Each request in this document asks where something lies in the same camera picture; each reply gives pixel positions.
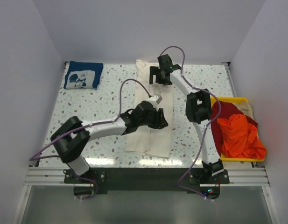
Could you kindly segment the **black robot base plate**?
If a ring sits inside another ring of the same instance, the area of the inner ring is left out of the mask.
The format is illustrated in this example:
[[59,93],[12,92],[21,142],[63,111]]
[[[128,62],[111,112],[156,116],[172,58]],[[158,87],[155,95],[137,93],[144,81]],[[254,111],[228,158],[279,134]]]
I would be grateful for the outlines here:
[[65,169],[64,183],[74,186],[75,196],[86,199],[110,191],[185,191],[216,199],[220,186],[229,184],[224,170],[209,176],[203,168],[90,168],[82,176]]

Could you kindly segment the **cream white t shirt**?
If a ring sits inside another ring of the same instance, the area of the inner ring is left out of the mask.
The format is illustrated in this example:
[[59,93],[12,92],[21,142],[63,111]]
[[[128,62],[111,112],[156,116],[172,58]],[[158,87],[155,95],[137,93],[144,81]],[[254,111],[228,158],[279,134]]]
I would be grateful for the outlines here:
[[162,97],[159,107],[164,110],[168,126],[161,130],[151,129],[147,126],[139,127],[136,132],[127,135],[125,152],[167,159],[171,148],[173,128],[174,88],[171,85],[149,84],[151,66],[158,66],[158,63],[136,60],[136,79],[146,87],[151,95]]

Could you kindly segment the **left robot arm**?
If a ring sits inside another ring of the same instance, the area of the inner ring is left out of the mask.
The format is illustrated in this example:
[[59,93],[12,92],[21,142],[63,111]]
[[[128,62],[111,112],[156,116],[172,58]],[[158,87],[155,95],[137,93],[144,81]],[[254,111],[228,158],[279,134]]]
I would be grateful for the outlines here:
[[115,121],[111,119],[86,123],[77,116],[69,118],[50,138],[61,161],[75,173],[80,183],[91,178],[90,166],[81,155],[89,141],[107,136],[122,136],[136,132],[139,127],[163,129],[168,126],[162,108],[149,101],[142,101],[134,109],[119,115]]

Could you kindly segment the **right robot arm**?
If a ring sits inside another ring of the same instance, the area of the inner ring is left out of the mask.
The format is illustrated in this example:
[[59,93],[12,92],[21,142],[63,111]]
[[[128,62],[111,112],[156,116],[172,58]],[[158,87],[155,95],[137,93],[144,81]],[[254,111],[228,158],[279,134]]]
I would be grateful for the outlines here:
[[149,83],[162,85],[175,85],[186,96],[185,115],[192,123],[198,134],[200,149],[198,155],[202,155],[203,180],[214,183],[219,178],[219,173],[224,167],[216,149],[211,130],[211,93],[207,89],[195,86],[184,75],[182,67],[173,64],[168,54],[157,57],[159,66],[151,66]]

